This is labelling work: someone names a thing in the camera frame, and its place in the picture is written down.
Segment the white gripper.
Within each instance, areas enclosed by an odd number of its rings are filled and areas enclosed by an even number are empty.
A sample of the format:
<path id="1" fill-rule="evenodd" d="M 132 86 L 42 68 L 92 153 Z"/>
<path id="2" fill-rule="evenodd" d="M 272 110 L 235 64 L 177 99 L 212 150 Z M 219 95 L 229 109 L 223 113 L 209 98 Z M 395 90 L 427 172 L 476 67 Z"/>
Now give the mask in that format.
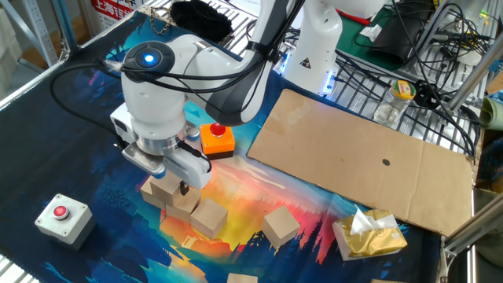
<path id="1" fill-rule="evenodd" d="M 189 192 L 188 185 L 202 189 L 211 179 L 211 162 L 185 142 L 187 127 L 183 111 L 159 123 L 136 122 L 127 106 L 121 104 L 110 120 L 127 143 L 123 156 L 154 178 L 161 179 L 169 172 L 179 177 L 181 195 Z"/>

